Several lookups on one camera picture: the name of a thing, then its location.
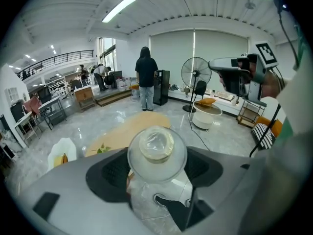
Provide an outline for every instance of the pedestal fan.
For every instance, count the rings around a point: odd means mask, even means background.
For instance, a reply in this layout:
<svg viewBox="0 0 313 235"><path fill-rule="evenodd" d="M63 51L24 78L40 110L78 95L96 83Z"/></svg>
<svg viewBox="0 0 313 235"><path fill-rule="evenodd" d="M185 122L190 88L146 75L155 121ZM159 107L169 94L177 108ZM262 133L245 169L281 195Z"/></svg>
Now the pedestal fan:
<svg viewBox="0 0 313 235"><path fill-rule="evenodd" d="M181 78L186 86L192 89L192 95L189 105L184 105L182 108L187 112L195 112L192 108L192 98L196 84L199 81L204 81L206 84L210 81L212 71L209 68L207 61L200 57L192 57L188 59L181 68Z"/></svg>

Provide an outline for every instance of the round transparent lid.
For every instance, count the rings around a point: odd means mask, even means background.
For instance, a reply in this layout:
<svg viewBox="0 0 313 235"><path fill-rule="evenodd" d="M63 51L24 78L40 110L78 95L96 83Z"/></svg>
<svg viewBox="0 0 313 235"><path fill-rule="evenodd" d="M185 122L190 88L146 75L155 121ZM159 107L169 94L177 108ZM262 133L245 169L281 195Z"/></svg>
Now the round transparent lid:
<svg viewBox="0 0 313 235"><path fill-rule="evenodd" d="M138 133L128 148L132 171L148 183L176 178L187 162L187 148L173 130L152 126Z"/></svg>

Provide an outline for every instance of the wooden drawer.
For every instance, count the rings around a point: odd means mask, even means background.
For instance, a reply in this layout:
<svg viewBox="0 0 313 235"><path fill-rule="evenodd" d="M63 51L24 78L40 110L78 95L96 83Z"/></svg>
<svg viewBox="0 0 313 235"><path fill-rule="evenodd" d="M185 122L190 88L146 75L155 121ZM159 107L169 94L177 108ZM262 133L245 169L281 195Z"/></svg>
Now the wooden drawer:
<svg viewBox="0 0 313 235"><path fill-rule="evenodd" d="M92 98L93 94L92 94L91 88L87 88L87 89L75 92L75 96L77 98L77 101L80 102L80 101L84 101L88 98Z"/></svg>

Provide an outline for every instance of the pink cloth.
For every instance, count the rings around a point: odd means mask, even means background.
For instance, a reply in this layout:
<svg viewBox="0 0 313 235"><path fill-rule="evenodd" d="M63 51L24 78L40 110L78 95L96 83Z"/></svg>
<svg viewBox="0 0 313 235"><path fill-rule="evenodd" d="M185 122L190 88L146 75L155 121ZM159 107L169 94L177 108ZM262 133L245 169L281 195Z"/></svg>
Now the pink cloth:
<svg viewBox="0 0 313 235"><path fill-rule="evenodd" d="M36 96L33 96L30 100L23 104L26 107L27 113L32 112L34 115L39 115L39 107L41 106L41 102Z"/></svg>

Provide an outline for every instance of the white round table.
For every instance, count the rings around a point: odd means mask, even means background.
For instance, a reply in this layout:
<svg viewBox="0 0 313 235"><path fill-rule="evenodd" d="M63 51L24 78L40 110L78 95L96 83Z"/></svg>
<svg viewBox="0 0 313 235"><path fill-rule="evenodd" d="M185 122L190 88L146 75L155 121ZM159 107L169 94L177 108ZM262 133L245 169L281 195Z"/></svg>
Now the white round table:
<svg viewBox="0 0 313 235"><path fill-rule="evenodd" d="M201 129L209 129L214 122L214 117L222 115L222 110L214 104L204 105L194 102L193 107L196 109L192 117L192 122Z"/></svg>

